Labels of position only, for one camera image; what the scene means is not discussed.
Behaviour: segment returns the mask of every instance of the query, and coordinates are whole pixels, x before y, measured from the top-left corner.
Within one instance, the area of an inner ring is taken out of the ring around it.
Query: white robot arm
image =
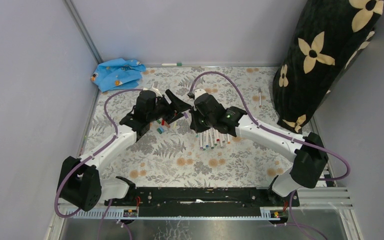
[[[286,197],[300,187],[314,188],[316,186],[328,162],[328,156],[325,152],[288,141],[283,137],[260,129],[244,110],[234,106],[225,109],[203,89],[196,89],[194,94],[189,97],[194,99],[190,128],[197,133],[214,128],[222,134],[249,139],[266,146],[293,163],[290,169],[273,180],[269,188],[270,191],[280,197]],[[262,121],[258,121],[258,124],[295,140],[323,147],[322,140],[315,133],[310,133],[309,136],[304,137],[301,134],[291,133]]]
[[[110,140],[114,137],[113,135],[109,136],[94,149],[81,155],[79,157],[80,161],[87,159],[89,156],[92,156],[93,158],[89,160],[86,165],[94,166],[96,170],[102,174],[102,172],[110,165],[116,156],[122,154],[126,148],[136,143],[136,132],[127,125],[120,125],[118,127],[118,134],[115,135],[115,140],[98,155],[93,157],[93,154],[98,149],[102,148],[106,143],[110,142]],[[101,179],[100,184],[102,187],[102,193],[99,198],[99,202],[103,202],[108,199],[122,199],[126,196],[126,193],[129,190],[129,185],[125,181],[119,179]]]

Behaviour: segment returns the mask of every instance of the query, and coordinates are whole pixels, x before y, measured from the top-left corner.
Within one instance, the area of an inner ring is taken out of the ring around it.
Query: blue fabric with cartoon print
[[[102,92],[133,89],[139,85],[138,80],[142,78],[141,72],[145,70],[145,65],[135,59],[118,58],[99,64],[90,80]]]

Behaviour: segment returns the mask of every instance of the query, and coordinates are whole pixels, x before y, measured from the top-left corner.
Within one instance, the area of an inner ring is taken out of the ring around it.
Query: white marker
[[[213,131],[210,129],[208,132],[209,132],[209,144],[211,145],[211,149],[214,149]]]
[[[259,107],[261,108],[261,87],[258,88]]]
[[[205,151],[205,149],[206,149],[205,146],[206,146],[207,138],[205,136],[205,132],[202,132],[201,134],[202,134],[202,150]]]
[[[220,142],[220,134],[219,134],[219,131],[215,131],[215,139],[217,139],[217,142]]]
[[[214,146],[217,146],[217,134],[214,128],[212,129],[212,134],[214,134]]]
[[[161,66],[164,66],[164,67],[181,67],[182,66],[182,63],[181,62],[178,62],[178,63],[163,63],[161,64]]]
[[[203,149],[203,134],[202,133],[198,133],[199,135],[199,149]]]
[[[205,142],[205,147],[206,148],[209,148],[210,147],[210,131],[205,131],[205,138],[206,138],[206,142]]]
[[[219,143],[220,143],[220,148],[223,148],[223,142],[221,139],[220,139]]]

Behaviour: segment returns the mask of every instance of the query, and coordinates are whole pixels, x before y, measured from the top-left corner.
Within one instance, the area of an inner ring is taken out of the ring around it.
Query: gray wall
[[[326,146],[349,160],[348,187],[366,240],[384,239],[384,12],[367,49],[316,113]],[[335,174],[344,173],[334,162]]]
[[[43,239],[95,67],[62,0],[0,0],[0,240]]]
[[[73,0],[104,61],[280,65],[306,0]]]

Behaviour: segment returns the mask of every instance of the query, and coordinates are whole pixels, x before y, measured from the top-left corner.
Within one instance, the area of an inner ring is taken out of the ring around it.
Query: floral tablecloth
[[[143,73],[140,86],[151,87],[158,82],[163,92],[170,89],[183,101],[192,104],[186,96],[192,80],[207,71],[218,71],[229,76],[239,87],[255,117],[277,126],[277,113],[273,108],[269,90],[277,67],[155,67]],[[224,107],[242,103],[234,88],[223,77],[205,75],[196,85],[223,104]],[[262,91],[259,107],[258,88]],[[105,100],[115,92],[101,93],[90,124],[84,146],[89,151],[114,131],[104,114]],[[137,92],[127,92],[108,103],[108,112],[118,123],[136,102]],[[102,173],[102,177],[128,178],[143,187],[268,187],[276,175],[292,166],[282,155],[260,144],[240,137],[233,137],[224,148],[200,150],[199,139],[182,118],[171,128],[154,122],[148,133],[136,144],[118,155]],[[310,129],[304,128],[304,134]]]

